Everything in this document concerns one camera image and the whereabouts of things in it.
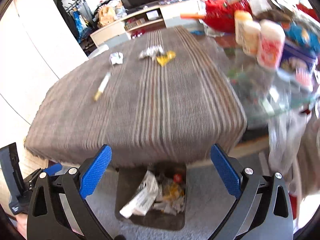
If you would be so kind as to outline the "white lozenge packaging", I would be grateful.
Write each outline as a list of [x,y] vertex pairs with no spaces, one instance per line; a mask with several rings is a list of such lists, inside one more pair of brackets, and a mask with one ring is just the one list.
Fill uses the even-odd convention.
[[132,215],[145,216],[155,202],[158,192],[159,185],[155,175],[150,171],[146,171],[135,194],[131,200],[122,207],[119,213],[125,218],[130,218]]

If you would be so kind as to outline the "yellow snack bag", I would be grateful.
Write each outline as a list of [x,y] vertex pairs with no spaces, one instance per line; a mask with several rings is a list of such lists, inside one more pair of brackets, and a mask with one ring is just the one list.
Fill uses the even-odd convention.
[[162,190],[165,201],[173,202],[185,195],[184,190],[175,182],[162,185]]

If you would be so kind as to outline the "red cigarette pack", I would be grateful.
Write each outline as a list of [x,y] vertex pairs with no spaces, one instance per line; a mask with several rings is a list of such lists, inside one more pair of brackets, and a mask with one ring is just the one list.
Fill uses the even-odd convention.
[[182,177],[182,175],[179,174],[179,173],[174,174],[174,176],[173,176],[173,181],[174,181],[175,183],[177,183],[177,184],[182,183],[182,182],[183,182],[183,177]]

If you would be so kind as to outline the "small white paper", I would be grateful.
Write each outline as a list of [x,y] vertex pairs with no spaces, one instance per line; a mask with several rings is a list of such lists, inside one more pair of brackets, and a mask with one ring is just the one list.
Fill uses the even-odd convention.
[[114,66],[116,64],[123,64],[124,55],[121,52],[112,53],[109,57],[110,63]]

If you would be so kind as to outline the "clear plastic wrapper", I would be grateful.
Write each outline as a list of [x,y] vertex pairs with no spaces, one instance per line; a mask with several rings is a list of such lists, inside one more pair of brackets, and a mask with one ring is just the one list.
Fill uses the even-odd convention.
[[150,57],[152,59],[152,61],[155,61],[155,59],[158,56],[161,56],[163,54],[164,54],[164,50],[163,50],[162,46],[160,46],[160,45],[150,46],[140,52],[139,59],[144,59],[146,57]]

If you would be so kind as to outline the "dark grey trash bin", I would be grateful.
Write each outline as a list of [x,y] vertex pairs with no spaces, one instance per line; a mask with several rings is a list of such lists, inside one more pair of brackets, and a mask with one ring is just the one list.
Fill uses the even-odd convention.
[[115,216],[148,228],[178,231],[185,224],[187,167],[177,163],[119,170]]

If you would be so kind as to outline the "white cigarette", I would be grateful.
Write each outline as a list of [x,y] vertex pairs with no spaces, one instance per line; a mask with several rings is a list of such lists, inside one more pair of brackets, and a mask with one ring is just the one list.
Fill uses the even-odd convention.
[[94,101],[98,101],[99,100],[99,98],[103,94],[103,92],[104,92],[104,90],[105,90],[105,88],[106,88],[106,86],[107,86],[107,84],[109,82],[110,77],[111,77],[111,73],[107,72],[106,75],[104,76],[101,84],[99,85],[97,92],[94,95],[94,98],[93,98]]

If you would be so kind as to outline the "grey plaid tablecloth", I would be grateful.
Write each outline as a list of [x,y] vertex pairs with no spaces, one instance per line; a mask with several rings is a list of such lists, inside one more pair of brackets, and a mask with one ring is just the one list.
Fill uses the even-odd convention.
[[[176,57],[161,67],[141,51],[162,46]],[[112,53],[124,55],[112,65]],[[207,159],[213,144],[230,151],[247,128],[225,75],[229,60],[214,39],[182,26],[150,32],[84,62],[47,92],[24,146],[41,158],[79,164],[103,144],[113,167]],[[94,101],[107,72],[109,82]]]

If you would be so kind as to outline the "white round stool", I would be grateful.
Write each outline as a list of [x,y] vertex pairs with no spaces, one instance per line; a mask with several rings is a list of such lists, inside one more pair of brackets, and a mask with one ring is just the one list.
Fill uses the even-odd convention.
[[99,46],[97,49],[95,49],[94,51],[92,51],[89,55],[88,58],[92,59],[98,55],[100,55],[101,53],[105,52],[109,50],[109,46],[107,44],[102,44],[101,46]]

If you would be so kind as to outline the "white cream lotion bottle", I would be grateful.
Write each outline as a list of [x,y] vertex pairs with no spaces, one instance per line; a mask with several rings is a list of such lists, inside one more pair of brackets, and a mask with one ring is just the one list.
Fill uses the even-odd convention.
[[246,55],[256,57],[261,26],[255,21],[245,21],[243,25],[242,48]]

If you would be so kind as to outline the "small yellow wrapper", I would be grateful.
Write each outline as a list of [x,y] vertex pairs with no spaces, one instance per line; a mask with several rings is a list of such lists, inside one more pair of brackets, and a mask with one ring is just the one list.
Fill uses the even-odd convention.
[[156,60],[161,67],[164,67],[168,62],[176,57],[176,53],[172,50],[166,51],[164,54],[157,56]]

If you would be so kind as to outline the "yellow cap lotion bottle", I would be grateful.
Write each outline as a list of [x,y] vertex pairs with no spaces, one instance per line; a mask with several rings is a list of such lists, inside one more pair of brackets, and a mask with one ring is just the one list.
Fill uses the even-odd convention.
[[237,10],[234,13],[235,22],[235,40],[240,46],[243,45],[243,33],[244,33],[244,23],[246,21],[253,21],[252,15],[244,10]]

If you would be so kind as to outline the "yellow plush toy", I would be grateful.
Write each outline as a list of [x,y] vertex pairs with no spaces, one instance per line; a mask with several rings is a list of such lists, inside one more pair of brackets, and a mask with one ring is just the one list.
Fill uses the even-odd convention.
[[113,7],[102,7],[99,10],[99,24],[101,27],[104,27],[115,21],[116,12]]

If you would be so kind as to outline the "beige grey TV cabinet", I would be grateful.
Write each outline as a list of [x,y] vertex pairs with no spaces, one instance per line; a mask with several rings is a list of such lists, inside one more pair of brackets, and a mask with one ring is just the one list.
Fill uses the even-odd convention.
[[121,42],[134,38],[134,36],[163,28],[181,25],[187,29],[195,30],[201,27],[198,20],[180,18],[180,14],[198,13],[200,11],[199,0],[146,6],[144,9],[131,14],[125,14],[119,6],[113,8],[116,12],[115,21],[104,27],[99,24],[98,11],[98,30],[90,35],[97,47],[102,44],[114,47]]

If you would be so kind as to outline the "orange handled knife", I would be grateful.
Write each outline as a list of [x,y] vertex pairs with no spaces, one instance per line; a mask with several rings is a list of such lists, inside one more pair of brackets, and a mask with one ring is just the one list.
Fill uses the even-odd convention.
[[180,14],[181,19],[195,19],[195,20],[204,20],[206,15],[200,14]]

